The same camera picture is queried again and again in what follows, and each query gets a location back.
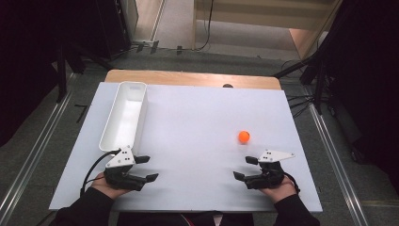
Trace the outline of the wooden table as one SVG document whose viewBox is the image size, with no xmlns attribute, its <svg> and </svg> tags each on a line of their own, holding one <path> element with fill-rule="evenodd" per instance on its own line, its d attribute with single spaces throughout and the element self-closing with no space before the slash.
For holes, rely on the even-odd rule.
<svg viewBox="0 0 399 226">
<path fill-rule="evenodd" d="M 111 70 L 107 73 L 104 81 L 109 83 L 136 81 L 152 85 L 196 87 L 223 87 L 231 85 L 233 88 L 238 89 L 281 90 L 280 82 L 275 77 L 218 73 Z"/>
</svg>

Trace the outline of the person's right hand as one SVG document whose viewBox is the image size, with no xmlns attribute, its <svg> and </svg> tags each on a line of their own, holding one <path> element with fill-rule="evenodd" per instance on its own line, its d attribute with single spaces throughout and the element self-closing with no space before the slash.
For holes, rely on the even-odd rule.
<svg viewBox="0 0 399 226">
<path fill-rule="evenodd" d="M 262 188 L 261 192 L 266 195 L 273 203 L 296 194 L 295 185 L 287 176 L 284 177 L 281 184 L 274 188 Z"/>
</svg>

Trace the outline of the black metal stand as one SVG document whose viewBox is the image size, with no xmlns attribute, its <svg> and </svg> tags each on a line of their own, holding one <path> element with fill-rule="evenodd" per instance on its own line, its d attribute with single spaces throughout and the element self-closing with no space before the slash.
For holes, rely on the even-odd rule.
<svg viewBox="0 0 399 226">
<path fill-rule="evenodd" d="M 300 60 L 294 65 L 273 74 L 273 77 L 281 79 L 283 76 L 305 67 L 305 71 L 300 76 L 299 81 L 302 85 L 309 85 L 313 80 L 316 80 L 315 92 L 312 95 L 312 103 L 319 115 L 322 114 L 322 93 L 327 75 L 324 62 L 325 54 L 326 49 L 324 47 L 320 47 L 306 59 Z"/>
<path fill-rule="evenodd" d="M 56 101 L 58 103 L 60 103 L 67 94 L 66 63 L 69 63 L 74 72 L 83 73 L 86 66 L 81 56 L 88 57 L 95 63 L 104 67 L 107 71 L 114 69 L 114 67 L 105 60 L 91 53 L 78 43 L 63 38 L 56 38 L 56 71 L 58 86 L 58 97 Z"/>
</svg>

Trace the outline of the white plastic bin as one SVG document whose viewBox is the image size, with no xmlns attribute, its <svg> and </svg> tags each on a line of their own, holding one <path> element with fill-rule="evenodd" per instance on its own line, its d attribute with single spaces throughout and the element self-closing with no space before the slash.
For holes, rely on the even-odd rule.
<svg viewBox="0 0 399 226">
<path fill-rule="evenodd" d="M 147 113 L 147 85 L 121 82 L 112 104 L 99 148 L 104 152 L 129 148 L 137 154 Z"/>
</svg>

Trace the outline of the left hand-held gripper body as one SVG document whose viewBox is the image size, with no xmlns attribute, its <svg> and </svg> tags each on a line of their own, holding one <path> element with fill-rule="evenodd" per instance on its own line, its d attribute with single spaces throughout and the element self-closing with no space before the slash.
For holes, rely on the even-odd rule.
<svg viewBox="0 0 399 226">
<path fill-rule="evenodd" d="M 105 165 L 106 182 L 115 189 L 140 191 L 147 183 L 147 179 L 129 173 L 135 163 L 135 156 L 129 146 L 119 149 Z"/>
</svg>

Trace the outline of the person's left hand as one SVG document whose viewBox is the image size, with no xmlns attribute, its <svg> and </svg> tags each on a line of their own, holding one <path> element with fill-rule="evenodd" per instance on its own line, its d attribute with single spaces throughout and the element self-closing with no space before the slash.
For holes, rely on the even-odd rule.
<svg viewBox="0 0 399 226">
<path fill-rule="evenodd" d="M 114 188 L 113 186 L 109 185 L 104 178 L 104 174 L 101 172 L 99 173 L 93 182 L 91 183 L 91 187 L 101 191 L 112 200 L 129 193 L 128 189 L 121 189 L 121 188 Z"/>
</svg>

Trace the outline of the white board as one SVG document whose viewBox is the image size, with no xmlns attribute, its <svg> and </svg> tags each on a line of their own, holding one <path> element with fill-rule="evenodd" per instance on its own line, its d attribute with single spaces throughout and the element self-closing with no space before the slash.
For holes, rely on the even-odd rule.
<svg viewBox="0 0 399 226">
<path fill-rule="evenodd" d="M 246 162 L 264 150 L 293 153 L 282 168 L 295 177 L 300 198 L 322 209 L 285 94 L 281 90 L 150 85 L 139 154 L 149 162 L 133 175 L 158 173 L 140 191 L 117 198 L 117 211 L 266 212 L 272 202 L 234 179 L 259 173 Z M 250 140 L 242 144 L 240 131 Z"/>
</svg>

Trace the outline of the metal floor rail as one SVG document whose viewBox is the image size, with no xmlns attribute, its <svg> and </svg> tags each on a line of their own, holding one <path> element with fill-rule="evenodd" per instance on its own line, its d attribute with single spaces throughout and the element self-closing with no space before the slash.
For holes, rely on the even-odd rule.
<svg viewBox="0 0 399 226">
<path fill-rule="evenodd" d="M 322 115 L 320 115 L 314 105 L 310 106 L 313 121 L 322 139 L 325 150 L 334 174 L 337 178 L 340 190 L 343 193 L 345 204 L 354 221 L 355 226 L 370 226 L 369 221 L 363 211 L 357 192 L 353 187 L 346 173 L 343 162 L 339 157 L 335 144 L 327 129 L 327 125 Z"/>
<path fill-rule="evenodd" d="M 0 147 L 0 226 L 7 226 L 70 96 L 68 91 L 57 103 L 57 89 L 51 91 L 14 137 Z"/>
</svg>

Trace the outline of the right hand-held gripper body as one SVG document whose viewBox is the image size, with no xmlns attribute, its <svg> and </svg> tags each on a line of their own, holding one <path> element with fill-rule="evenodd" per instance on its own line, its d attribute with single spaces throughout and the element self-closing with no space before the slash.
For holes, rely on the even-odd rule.
<svg viewBox="0 0 399 226">
<path fill-rule="evenodd" d="M 285 176 L 280 162 L 295 157 L 293 153 L 265 150 L 259 157 L 261 173 L 246 176 L 244 183 L 248 189 L 274 188 L 281 184 Z"/>
</svg>

